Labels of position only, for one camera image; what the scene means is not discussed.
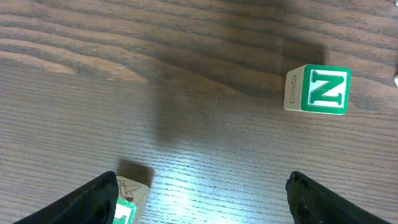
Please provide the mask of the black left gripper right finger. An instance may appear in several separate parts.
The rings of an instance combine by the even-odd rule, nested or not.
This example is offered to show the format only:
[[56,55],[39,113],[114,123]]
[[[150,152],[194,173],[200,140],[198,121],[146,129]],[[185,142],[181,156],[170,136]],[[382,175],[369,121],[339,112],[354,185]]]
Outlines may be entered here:
[[285,189],[295,224],[389,224],[299,171],[291,173]]

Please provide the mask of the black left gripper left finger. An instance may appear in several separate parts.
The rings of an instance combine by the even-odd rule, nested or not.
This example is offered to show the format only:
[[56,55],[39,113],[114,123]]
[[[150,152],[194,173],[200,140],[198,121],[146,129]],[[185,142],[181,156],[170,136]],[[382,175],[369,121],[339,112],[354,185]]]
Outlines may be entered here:
[[118,193],[116,174],[107,171],[15,224],[112,224]]

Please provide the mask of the green N wooden block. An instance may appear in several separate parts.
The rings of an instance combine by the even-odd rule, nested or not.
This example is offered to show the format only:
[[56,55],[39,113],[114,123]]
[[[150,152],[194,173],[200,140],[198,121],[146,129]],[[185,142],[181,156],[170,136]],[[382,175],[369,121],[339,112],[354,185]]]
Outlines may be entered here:
[[351,70],[307,64],[286,75],[284,109],[344,115],[348,109]]

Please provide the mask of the red U wooden block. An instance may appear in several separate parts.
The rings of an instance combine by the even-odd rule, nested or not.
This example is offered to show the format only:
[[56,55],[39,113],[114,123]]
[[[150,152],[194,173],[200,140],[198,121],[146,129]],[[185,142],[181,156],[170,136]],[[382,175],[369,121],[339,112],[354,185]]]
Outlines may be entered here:
[[396,75],[396,76],[394,77],[394,82],[395,82],[396,86],[398,87],[398,75]]

